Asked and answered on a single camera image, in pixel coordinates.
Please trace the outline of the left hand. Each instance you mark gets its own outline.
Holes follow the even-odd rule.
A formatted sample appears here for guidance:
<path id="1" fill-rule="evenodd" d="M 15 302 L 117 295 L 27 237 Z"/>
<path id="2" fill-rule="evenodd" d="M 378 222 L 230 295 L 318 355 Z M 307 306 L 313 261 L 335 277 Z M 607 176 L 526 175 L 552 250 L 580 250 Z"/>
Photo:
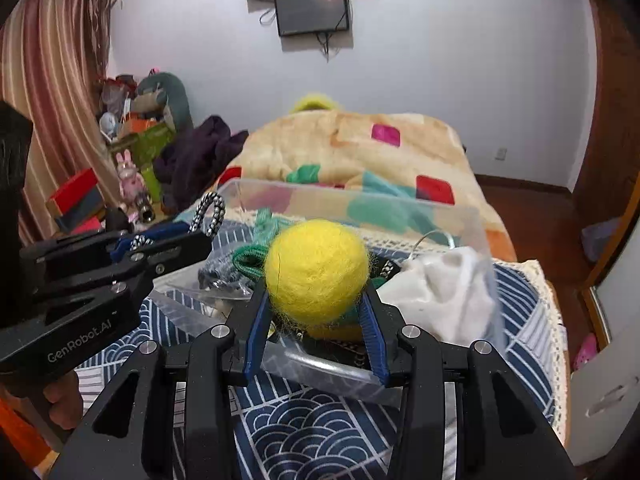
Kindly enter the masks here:
<path id="1" fill-rule="evenodd" d="M 71 430 L 79 424 L 84 412 L 84 401 L 79 391 L 77 373 L 72 370 L 43 389 L 50 403 L 49 417 L 56 426 Z"/>

